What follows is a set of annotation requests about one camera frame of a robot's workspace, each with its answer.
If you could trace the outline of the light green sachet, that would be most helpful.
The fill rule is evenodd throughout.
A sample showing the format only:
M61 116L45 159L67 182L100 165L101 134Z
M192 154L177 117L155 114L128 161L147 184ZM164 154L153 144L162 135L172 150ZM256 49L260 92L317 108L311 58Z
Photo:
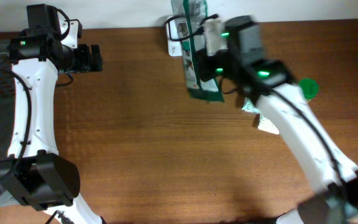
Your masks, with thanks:
M244 105L242 107L242 111L250 114L259 114L260 111L257 109L250 99L244 98Z

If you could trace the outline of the green 3M package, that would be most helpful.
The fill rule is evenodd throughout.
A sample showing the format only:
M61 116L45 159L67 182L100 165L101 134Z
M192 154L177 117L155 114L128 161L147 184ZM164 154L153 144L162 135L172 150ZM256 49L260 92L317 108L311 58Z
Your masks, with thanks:
M199 76L195 54L204 47L202 35L194 35L201 27L201 21L208 15L205 0L171 0L173 20L171 34L180 42L186 88L192 98L208 102L223 102L223 94L216 79L203 82Z

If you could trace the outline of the white cream tube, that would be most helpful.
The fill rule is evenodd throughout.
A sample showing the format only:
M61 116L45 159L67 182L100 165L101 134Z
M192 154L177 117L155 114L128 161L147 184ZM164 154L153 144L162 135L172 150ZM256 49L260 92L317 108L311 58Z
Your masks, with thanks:
M259 123L257 125L257 128L270 134L280 134L279 130L271 122L271 120L267 119L262 113L259 114Z

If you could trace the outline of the green lid jar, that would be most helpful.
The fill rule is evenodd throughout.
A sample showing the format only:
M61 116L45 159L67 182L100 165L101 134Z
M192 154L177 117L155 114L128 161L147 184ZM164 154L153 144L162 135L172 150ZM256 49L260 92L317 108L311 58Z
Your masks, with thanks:
M299 81L298 85L302 89L306 101L311 101L319 92L319 85L314 79L304 78Z

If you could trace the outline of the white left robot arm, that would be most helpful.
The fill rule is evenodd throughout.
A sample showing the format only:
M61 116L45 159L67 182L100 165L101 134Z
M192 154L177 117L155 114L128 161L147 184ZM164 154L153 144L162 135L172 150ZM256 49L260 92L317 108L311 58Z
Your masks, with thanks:
M14 128L7 157L0 161L0 183L25 207L60 223L103 224L80 193L77 166L59 155L53 127L58 76L100 72L98 45L79 44L81 22L61 9L27 6L28 26L7 48L15 81Z

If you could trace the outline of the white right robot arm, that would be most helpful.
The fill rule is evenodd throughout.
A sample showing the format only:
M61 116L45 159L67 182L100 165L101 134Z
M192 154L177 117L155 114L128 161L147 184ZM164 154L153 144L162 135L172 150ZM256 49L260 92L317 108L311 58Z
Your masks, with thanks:
M303 90L279 60L265 58L258 23L250 16L222 21L214 14L197 33L200 77L232 81L269 119L297 159L313 196L264 223L350 223L358 216L358 166L334 143L312 112Z

